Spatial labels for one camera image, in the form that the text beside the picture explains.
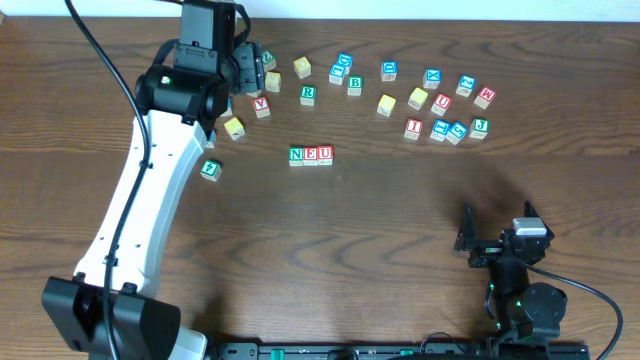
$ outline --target wooden table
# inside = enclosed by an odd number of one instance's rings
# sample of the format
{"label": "wooden table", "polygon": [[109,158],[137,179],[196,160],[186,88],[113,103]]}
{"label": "wooden table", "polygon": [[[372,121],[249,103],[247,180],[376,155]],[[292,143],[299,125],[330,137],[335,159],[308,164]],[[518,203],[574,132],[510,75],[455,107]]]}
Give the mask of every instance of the wooden table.
{"label": "wooden table", "polygon": [[[178,19],[88,19],[130,85]],[[255,20],[252,38],[277,57],[272,115],[242,141],[222,129],[192,172],[169,235],[158,298],[182,323],[265,342],[416,342],[434,331],[495,331],[483,309],[488,272],[453,251],[462,204],[497,237],[530,199],[557,238],[541,268],[615,299],[625,329],[612,359],[640,352],[640,28],[633,24]],[[330,85],[341,51],[365,77],[361,97]],[[292,62],[307,56],[303,81]],[[395,82],[380,63],[398,61]],[[427,141],[437,94],[407,105],[426,67],[453,97],[445,118],[491,121],[484,141]],[[454,95],[462,73],[497,92],[486,111]],[[301,84],[318,87],[313,108]],[[120,176],[132,113],[70,19],[7,18],[0,27],[0,353],[3,359],[86,358],[69,351],[40,305],[49,276],[70,278]],[[376,114],[382,94],[398,99]],[[425,121],[403,140],[407,118]],[[325,168],[289,168],[290,144],[335,146]],[[532,282],[547,281],[531,276]],[[562,339],[595,358],[615,327],[601,300],[569,296]]]}

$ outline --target white wall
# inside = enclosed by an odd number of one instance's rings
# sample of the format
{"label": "white wall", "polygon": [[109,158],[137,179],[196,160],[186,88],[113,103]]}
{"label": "white wall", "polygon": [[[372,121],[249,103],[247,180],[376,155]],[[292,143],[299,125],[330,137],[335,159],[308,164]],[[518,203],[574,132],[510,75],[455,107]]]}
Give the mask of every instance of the white wall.
{"label": "white wall", "polygon": [[[640,0],[238,0],[249,16],[332,19],[462,19],[640,22]],[[75,0],[82,16],[179,16],[151,0]],[[63,0],[0,0],[11,15],[67,15]]]}

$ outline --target wooden cube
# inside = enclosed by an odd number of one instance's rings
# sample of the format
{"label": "wooden cube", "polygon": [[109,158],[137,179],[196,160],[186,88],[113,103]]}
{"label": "wooden cube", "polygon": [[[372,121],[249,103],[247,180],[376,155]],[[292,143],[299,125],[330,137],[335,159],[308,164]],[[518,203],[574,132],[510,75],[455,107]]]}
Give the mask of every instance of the wooden cube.
{"label": "wooden cube", "polygon": [[431,106],[431,111],[440,116],[444,116],[444,113],[447,111],[450,105],[450,97],[444,94],[438,94],[438,96],[436,96],[436,101],[434,101],[433,106]]}
{"label": "wooden cube", "polygon": [[318,166],[318,148],[317,147],[305,147],[303,149],[304,166]]}
{"label": "wooden cube", "polygon": [[444,120],[437,119],[436,123],[433,124],[433,129],[431,130],[431,138],[437,141],[443,141],[447,134],[449,133],[449,128],[451,124]]}
{"label": "wooden cube", "polygon": [[362,80],[362,76],[349,76],[349,80],[347,83],[347,95],[362,95]]}
{"label": "wooden cube", "polygon": [[385,61],[380,69],[382,81],[395,81],[398,75],[398,64],[395,61]]}
{"label": "wooden cube", "polygon": [[458,83],[458,88],[456,89],[456,94],[469,97],[469,94],[473,91],[475,84],[476,79],[468,75],[462,75],[460,82]]}
{"label": "wooden cube", "polygon": [[318,165],[333,165],[333,146],[318,146]]}
{"label": "wooden cube", "polygon": [[264,96],[253,100],[253,109],[256,111],[256,116],[258,118],[271,115],[269,100]]}
{"label": "wooden cube", "polygon": [[331,70],[329,70],[329,82],[336,85],[342,85],[345,71],[345,67],[342,65],[331,65]]}
{"label": "wooden cube", "polygon": [[484,139],[489,134],[489,120],[475,119],[471,123],[470,138]]}
{"label": "wooden cube", "polygon": [[393,111],[393,107],[395,105],[396,99],[392,98],[389,95],[382,95],[382,98],[378,103],[378,113],[384,116],[391,116],[391,111]]}
{"label": "wooden cube", "polygon": [[202,169],[200,169],[200,175],[202,175],[203,178],[213,181],[218,181],[220,173],[222,173],[220,163],[213,160],[205,161]]}
{"label": "wooden cube", "polygon": [[262,90],[258,90],[253,93],[247,93],[247,95],[251,96],[252,98],[257,98],[258,96],[260,96],[261,93],[262,93]]}
{"label": "wooden cube", "polygon": [[305,56],[293,62],[293,68],[298,74],[298,78],[306,78],[311,75],[311,63]]}
{"label": "wooden cube", "polygon": [[441,79],[442,72],[440,72],[440,69],[427,69],[422,78],[422,87],[425,89],[437,89]]}
{"label": "wooden cube", "polygon": [[316,104],[316,87],[303,85],[300,90],[300,104],[314,106]]}
{"label": "wooden cube", "polygon": [[404,131],[404,137],[411,140],[418,140],[420,132],[422,131],[422,121],[416,119],[409,119],[407,122],[407,128]]}
{"label": "wooden cube", "polygon": [[216,132],[213,129],[211,129],[211,135],[209,135],[209,138],[207,139],[207,142],[204,144],[204,147],[209,149],[213,149],[216,147]]}
{"label": "wooden cube", "polygon": [[449,132],[447,133],[447,140],[449,140],[453,145],[458,145],[460,140],[467,134],[467,127],[460,124],[456,121],[452,127],[449,128]]}
{"label": "wooden cube", "polygon": [[231,98],[227,100],[227,111],[220,114],[220,116],[231,116],[233,115],[233,110],[231,109]]}
{"label": "wooden cube", "polygon": [[262,53],[262,68],[264,72],[271,71],[276,67],[276,57],[269,50]]}
{"label": "wooden cube", "polygon": [[280,92],[280,85],[282,84],[282,77],[280,73],[269,71],[264,77],[264,86],[267,91]]}
{"label": "wooden cube", "polygon": [[351,67],[353,66],[353,56],[345,53],[340,53],[340,55],[338,55],[338,61],[336,61],[336,64],[344,66],[344,74],[349,75],[349,73],[351,72]]}
{"label": "wooden cube", "polygon": [[476,96],[476,100],[473,103],[483,109],[486,109],[487,106],[491,104],[493,99],[495,99],[495,97],[496,92],[485,86],[482,88],[482,90],[480,90],[480,93],[478,94],[478,96]]}
{"label": "wooden cube", "polygon": [[237,140],[244,135],[244,126],[242,126],[242,123],[237,117],[224,123],[224,129],[227,130],[227,134],[231,136],[231,140]]}
{"label": "wooden cube", "polygon": [[411,93],[411,96],[409,96],[409,106],[416,110],[420,110],[425,101],[427,101],[428,96],[429,94],[426,91],[420,88],[415,88]]}
{"label": "wooden cube", "polygon": [[302,160],[303,149],[299,146],[289,148],[289,166],[303,166]]}

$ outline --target white backdrop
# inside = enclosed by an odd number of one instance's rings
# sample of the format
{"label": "white backdrop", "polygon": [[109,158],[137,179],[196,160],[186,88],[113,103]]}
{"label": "white backdrop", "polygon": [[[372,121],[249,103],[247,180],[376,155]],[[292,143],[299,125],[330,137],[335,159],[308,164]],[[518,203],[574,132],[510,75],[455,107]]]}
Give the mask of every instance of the white backdrop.
{"label": "white backdrop", "polygon": [[[238,0],[251,17],[640,22],[640,0]],[[75,0],[82,16],[179,16],[151,0]],[[7,15],[68,15],[63,0],[0,0]]]}

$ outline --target wooden surface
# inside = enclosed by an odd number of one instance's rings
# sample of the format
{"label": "wooden surface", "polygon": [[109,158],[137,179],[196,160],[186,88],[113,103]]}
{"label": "wooden surface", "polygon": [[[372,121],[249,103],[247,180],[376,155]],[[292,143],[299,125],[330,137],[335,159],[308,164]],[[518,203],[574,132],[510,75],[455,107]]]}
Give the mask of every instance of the wooden surface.
{"label": "wooden surface", "polygon": [[[89,19],[129,84],[177,19]],[[632,24],[254,21],[277,57],[271,117],[234,100],[247,135],[220,131],[218,183],[193,171],[167,244],[159,299],[183,324],[266,342],[420,341],[434,331],[495,330],[488,272],[453,252],[462,203],[497,236],[533,201],[557,238],[541,268],[586,282],[625,315],[612,359],[640,353],[640,28]],[[361,97],[330,85],[340,51],[365,77]],[[303,81],[300,56],[312,62]],[[395,82],[380,63],[398,61]],[[425,68],[453,97],[445,119],[491,121],[484,141],[427,141],[435,119],[407,105]],[[497,92],[482,111],[454,95],[462,73]],[[318,87],[314,108],[301,84]],[[376,115],[382,94],[398,99]],[[132,113],[69,19],[0,27],[0,358],[86,358],[69,351],[40,305],[49,276],[70,278],[101,224],[130,141]],[[425,121],[404,141],[407,118]],[[222,122],[216,127],[222,129]],[[289,144],[335,146],[332,167],[294,168]],[[547,281],[531,276],[534,281]],[[593,357],[615,327],[592,295],[569,296],[562,339]]]}

